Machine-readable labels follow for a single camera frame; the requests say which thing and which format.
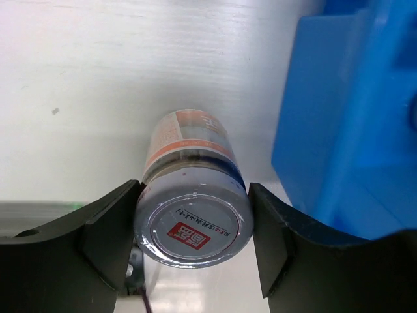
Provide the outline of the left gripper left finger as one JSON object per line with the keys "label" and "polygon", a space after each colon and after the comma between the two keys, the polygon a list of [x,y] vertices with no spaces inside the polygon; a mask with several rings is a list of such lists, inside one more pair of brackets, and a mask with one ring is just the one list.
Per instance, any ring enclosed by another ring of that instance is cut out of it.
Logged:
{"label": "left gripper left finger", "polygon": [[113,312],[141,193],[137,180],[61,218],[1,238],[2,312]]}

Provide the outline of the short spice jar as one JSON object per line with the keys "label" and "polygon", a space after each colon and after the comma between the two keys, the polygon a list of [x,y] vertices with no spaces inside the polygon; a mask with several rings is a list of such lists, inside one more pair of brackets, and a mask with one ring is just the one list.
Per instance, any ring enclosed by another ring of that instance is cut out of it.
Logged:
{"label": "short spice jar", "polygon": [[215,116],[177,110],[156,125],[134,237],[144,254],[197,269],[231,259],[253,233],[253,212],[227,131]]}

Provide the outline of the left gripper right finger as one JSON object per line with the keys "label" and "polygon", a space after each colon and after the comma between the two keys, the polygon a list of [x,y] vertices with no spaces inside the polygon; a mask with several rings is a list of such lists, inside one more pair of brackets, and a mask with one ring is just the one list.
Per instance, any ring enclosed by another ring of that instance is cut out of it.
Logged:
{"label": "left gripper right finger", "polygon": [[415,312],[416,231],[376,240],[327,226],[249,188],[262,295],[271,312]]}

